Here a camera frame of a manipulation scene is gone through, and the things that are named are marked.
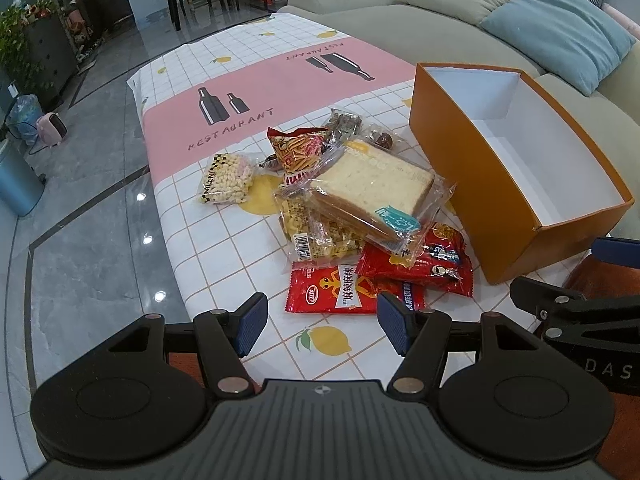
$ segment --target tile floor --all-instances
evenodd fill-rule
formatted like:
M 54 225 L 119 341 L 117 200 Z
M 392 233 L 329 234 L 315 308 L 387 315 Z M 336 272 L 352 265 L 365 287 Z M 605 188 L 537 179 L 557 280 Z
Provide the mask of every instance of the tile floor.
M 103 44 L 95 66 L 66 88 L 57 110 L 68 127 L 65 142 L 28 156 L 48 181 L 40 202 L 18 220 L 15 232 L 6 302 L 9 391 L 2 392 L 10 397 L 14 424 L 3 421 L 1 428 L 13 431 L 15 425 L 28 471 L 43 462 L 29 414 L 34 386 L 143 313 L 161 312 L 168 322 L 189 320 L 148 173 L 118 186 L 147 164 L 127 79 L 140 64 L 181 44 L 267 15 L 246 3 L 236 11 L 221 10 L 214 2 L 213 10 L 202 6 L 188 13 L 186 23 L 180 15 L 180 32 L 167 16 L 143 30 L 123 31 Z M 113 191 L 108 197 L 49 236 L 52 227 L 108 189 Z M 190 222 L 197 215 L 188 216 Z M 31 253 L 31 347 L 26 348 L 27 259 L 30 245 L 33 249 L 42 235 L 46 240 Z M 155 299 L 157 292 L 164 293 L 161 302 Z

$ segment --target trash can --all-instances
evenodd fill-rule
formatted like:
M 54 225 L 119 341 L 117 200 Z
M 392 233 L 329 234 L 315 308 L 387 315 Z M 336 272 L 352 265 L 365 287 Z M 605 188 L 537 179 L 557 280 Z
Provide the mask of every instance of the trash can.
M 0 142 L 0 198 L 18 216 L 25 216 L 43 191 L 44 184 L 9 139 Z

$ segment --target cardboard box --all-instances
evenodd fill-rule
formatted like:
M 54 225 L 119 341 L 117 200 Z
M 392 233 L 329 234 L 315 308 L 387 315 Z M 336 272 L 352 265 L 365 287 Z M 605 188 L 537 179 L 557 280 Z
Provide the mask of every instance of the cardboard box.
M 521 70 L 421 63 L 409 125 L 458 183 L 451 203 L 489 283 L 588 249 L 634 202 L 591 137 Z

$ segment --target red snack package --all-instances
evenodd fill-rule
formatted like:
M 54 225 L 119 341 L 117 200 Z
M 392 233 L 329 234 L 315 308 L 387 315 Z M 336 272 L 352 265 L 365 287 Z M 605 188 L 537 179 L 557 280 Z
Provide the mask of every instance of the red snack package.
M 355 266 L 298 269 L 291 272 L 285 310 L 323 314 L 375 314 L 379 292 L 395 294 L 408 308 L 424 308 L 421 286 L 393 280 L 372 280 L 354 273 Z
M 460 232 L 436 222 L 424 238 L 424 249 L 413 267 L 399 263 L 400 258 L 366 244 L 356 266 L 359 276 L 388 278 L 473 297 L 474 276 L 471 259 L 465 254 L 465 239 Z

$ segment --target sofa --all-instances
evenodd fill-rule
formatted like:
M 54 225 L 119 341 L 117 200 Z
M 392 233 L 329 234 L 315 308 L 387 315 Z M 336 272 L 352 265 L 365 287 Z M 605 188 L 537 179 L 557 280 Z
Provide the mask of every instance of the sofa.
M 612 235 L 640 239 L 640 41 L 589 97 L 483 30 L 393 0 L 288 0 L 290 12 L 415 64 L 456 62 L 519 68 L 587 131 L 636 197 Z

